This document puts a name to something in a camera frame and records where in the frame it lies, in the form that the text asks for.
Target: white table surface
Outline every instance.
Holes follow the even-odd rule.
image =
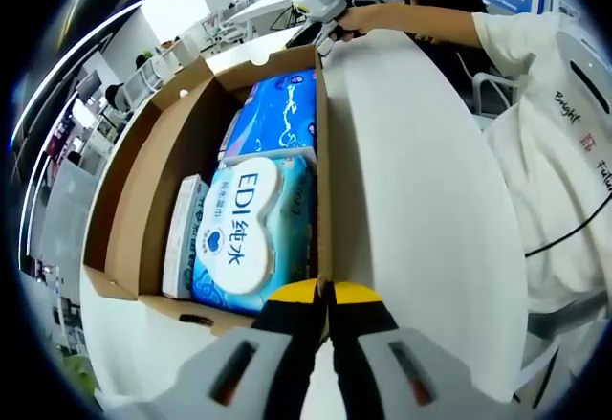
[[[250,59],[238,49],[229,51],[235,58],[217,55],[213,71]],[[339,43],[324,67],[335,276],[373,286],[399,325],[420,329],[462,359],[480,389],[508,400],[525,343],[526,277],[512,203],[484,137],[402,33]],[[214,339],[138,302],[100,298],[86,275],[80,282],[88,351],[109,395],[150,399]],[[329,343],[302,418],[345,418]]]
[[[255,64],[265,64],[268,55],[284,48],[300,27],[278,31],[276,33],[262,35],[254,40],[250,40],[221,54],[207,58],[207,65],[213,73],[235,66],[245,61],[252,61]]]
[[[228,18],[228,23],[244,23],[272,11],[280,11],[291,6],[292,0],[258,0],[236,15]]]

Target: computer monitor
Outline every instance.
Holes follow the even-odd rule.
[[[99,79],[98,71],[94,71],[92,74],[87,75],[87,77],[76,86],[78,98],[83,102],[87,102],[101,85],[102,82]]]

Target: blue wet wipes pack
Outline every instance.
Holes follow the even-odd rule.
[[[256,314],[279,287],[306,279],[313,204],[303,157],[217,170],[196,237],[192,298]]]
[[[317,73],[314,69],[255,84],[229,136],[223,158],[235,165],[245,156],[292,155],[316,162]]]

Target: person's arm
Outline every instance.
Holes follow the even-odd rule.
[[[423,34],[435,40],[482,48],[471,13],[401,3],[351,8],[339,20],[346,31],[375,29]]]

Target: cardboard flap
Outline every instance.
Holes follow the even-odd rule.
[[[159,294],[164,251],[181,181],[209,181],[238,108],[213,78],[159,116],[122,188],[104,271],[127,291]]]
[[[191,92],[196,87],[213,78],[214,74],[207,63],[201,57],[198,57],[169,80],[164,85],[164,88],[153,97],[151,102],[159,109],[165,110],[179,100],[181,90]]]
[[[217,74],[223,88],[232,92],[240,88],[251,88],[255,83],[274,76],[315,69],[318,53],[314,45],[295,47],[270,54],[266,64],[257,66],[250,61],[238,64]]]
[[[113,158],[98,183],[89,213],[89,223],[83,247],[82,264],[104,271],[108,240],[120,200],[123,185],[148,138],[153,125],[162,114],[152,103],[147,104],[127,124],[115,146]]]
[[[235,326],[250,327],[254,321],[254,318],[243,317],[185,300],[175,300],[163,296],[139,296],[138,299],[145,305],[175,320],[207,326],[214,336],[221,336]]]
[[[119,298],[123,300],[136,300],[136,296],[128,293],[121,288],[115,281],[110,279],[103,272],[92,269],[91,267],[83,266],[85,275],[87,275],[98,293],[103,298]]]
[[[332,198],[330,190],[327,90],[320,58],[317,68],[317,250],[321,284],[332,279]]]

